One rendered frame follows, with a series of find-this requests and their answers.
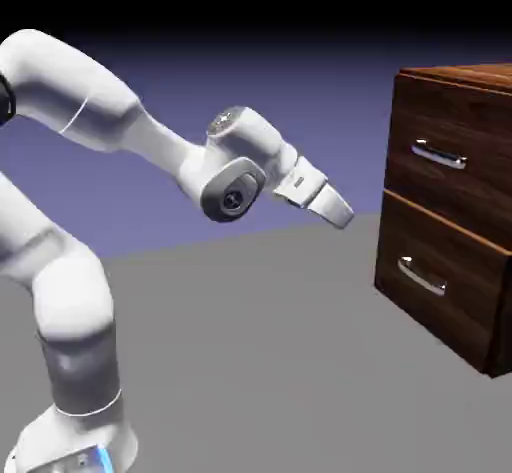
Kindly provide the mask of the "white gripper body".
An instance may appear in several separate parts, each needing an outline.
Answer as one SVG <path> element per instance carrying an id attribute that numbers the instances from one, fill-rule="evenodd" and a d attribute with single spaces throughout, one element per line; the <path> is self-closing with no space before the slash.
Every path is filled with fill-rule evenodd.
<path id="1" fill-rule="evenodd" d="M 354 217 L 351 206 L 329 183 L 320 189 L 307 209 L 337 229 L 346 228 Z"/>

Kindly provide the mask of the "dark wood cabinet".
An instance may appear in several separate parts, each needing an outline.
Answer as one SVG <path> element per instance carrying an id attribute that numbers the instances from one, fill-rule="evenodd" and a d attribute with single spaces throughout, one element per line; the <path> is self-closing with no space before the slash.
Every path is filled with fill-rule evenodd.
<path id="1" fill-rule="evenodd" d="M 374 283 L 478 372 L 512 374 L 512 63 L 396 75 Z"/>

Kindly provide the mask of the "dark wood drawer front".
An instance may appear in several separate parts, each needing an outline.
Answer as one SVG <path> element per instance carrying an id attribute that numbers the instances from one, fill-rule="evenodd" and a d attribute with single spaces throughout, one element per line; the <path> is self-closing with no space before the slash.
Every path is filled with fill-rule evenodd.
<path id="1" fill-rule="evenodd" d="M 426 139 L 456 170 L 415 155 Z M 384 185 L 512 251 L 512 94 L 412 72 L 395 77 Z"/>
<path id="2" fill-rule="evenodd" d="M 405 276 L 401 256 L 442 276 L 445 295 Z M 374 284 L 477 371 L 512 373 L 512 251 L 385 191 Z"/>

